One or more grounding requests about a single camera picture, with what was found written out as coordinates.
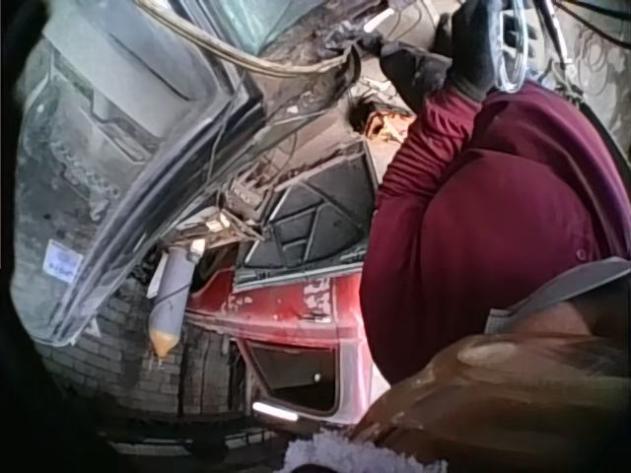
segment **gray strap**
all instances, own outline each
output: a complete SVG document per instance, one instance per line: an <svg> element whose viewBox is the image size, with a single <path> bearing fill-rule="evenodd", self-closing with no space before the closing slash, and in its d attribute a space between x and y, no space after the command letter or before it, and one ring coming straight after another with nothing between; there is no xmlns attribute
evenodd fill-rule
<svg viewBox="0 0 631 473"><path fill-rule="evenodd" d="M523 301L506 309L491 309L484 333L507 331L528 315L568 301L631 274L631 261L611 257L586 263L560 274Z"/></svg>

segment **dirty metal panel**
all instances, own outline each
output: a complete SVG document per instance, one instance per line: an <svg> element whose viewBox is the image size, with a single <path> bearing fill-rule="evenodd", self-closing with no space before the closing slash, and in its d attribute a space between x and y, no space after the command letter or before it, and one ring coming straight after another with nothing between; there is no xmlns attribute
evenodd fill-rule
<svg viewBox="0 0 631 473"><path fill-rule="evenodd" d="M280 184L263 219L265 240L240 248L235 290L359 270L376 188L364 142Z"/></svg>

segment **hose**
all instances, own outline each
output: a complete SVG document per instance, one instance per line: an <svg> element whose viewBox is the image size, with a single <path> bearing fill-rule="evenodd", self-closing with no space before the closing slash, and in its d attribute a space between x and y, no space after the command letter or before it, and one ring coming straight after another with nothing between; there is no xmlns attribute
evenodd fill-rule
<svg viewBox="0 0 631 473"><path fill-rule="evenodd" d="M162 6L158 0L135 0L136 4L152 18L165 25L169 30L183 38L197 44L214 55L233 64L237 64L248 71L276 78L289 78L302 75L323 74L335 67L346 63L350 49L331 59L324 59L317 64L297 66L294 64L279 64L233 47L217 37L198 28L193 23L179 17L173 11Z"/></svg>
<svg viewBox="0 0 631 473"><path fill-rule="evenodd" d="M504 53L500 47L500 65L496 78L497 88L508 94L514 94L518 92L524 81L526 80L526 72L528 66L528 30L526 21L526 8L524 6L524 0L513 0L513 14L515 16L516 28L517 28L517 57L515 58L515 66L513 74L509 76L506 70L506 60ZM500 33L497 39L500 44L504 44L504 14L500 13Z"/></svg>
<svg viewBox="0 0 631 473"><path fill-rule="evenodd" d="M554 5L559 10L562 10L563 12L567 13L569 16L574 18L577 22L581 23L583 26L585 26L585 27L589 28L590 30L594 31L594 33L596 33L599 36L603 37L604 39L606 39L607 41L611 42L612 44L615 44L616 46L621 47L622 49L626 49L627 51L631 51L631 43L626 42L626 41L622 41L622 40L618 39L617 37L613 37L611 34L607 34L603 30L601 30L600 28L596 27L591 22L587 21L585 18L583 18L580 15L577 15L576 13L574 13L574 11L572 11L571 9L569 9L568 7L563 5L562 3L559 3L557 1L555 1Z"/></svg>

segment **brick wall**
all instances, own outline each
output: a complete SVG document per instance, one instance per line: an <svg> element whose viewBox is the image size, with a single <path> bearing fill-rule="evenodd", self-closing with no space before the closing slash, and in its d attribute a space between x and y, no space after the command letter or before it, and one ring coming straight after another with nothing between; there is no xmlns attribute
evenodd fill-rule
<svg viewBox="0 0 631 473"><path fill-rule="evenodd" d="M146 287L130 278L97 316L100 337L84 333L74 346L62 348L37 345L48 370L63 389L104 407L168 415L177 414L184 372L185 414L226 411L230 368L221 354L222 337L185 325L182 340L159 366L147 338L152 302L145 294Z"/></svg>

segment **white fur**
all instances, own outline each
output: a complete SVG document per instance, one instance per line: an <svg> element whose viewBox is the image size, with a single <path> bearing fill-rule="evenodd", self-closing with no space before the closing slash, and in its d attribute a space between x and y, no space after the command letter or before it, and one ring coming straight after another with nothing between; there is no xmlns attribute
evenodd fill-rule
<svg viewBox="0 0 631 473"><path fill-rule="evenodd" d="M436 461L421 465L372 443L352 443L334 432L315 434L311 440L290 443L285 454L285 466L277 473L291 473L305 464L325 466L338 473L447 473L447 462Z"/></svg>

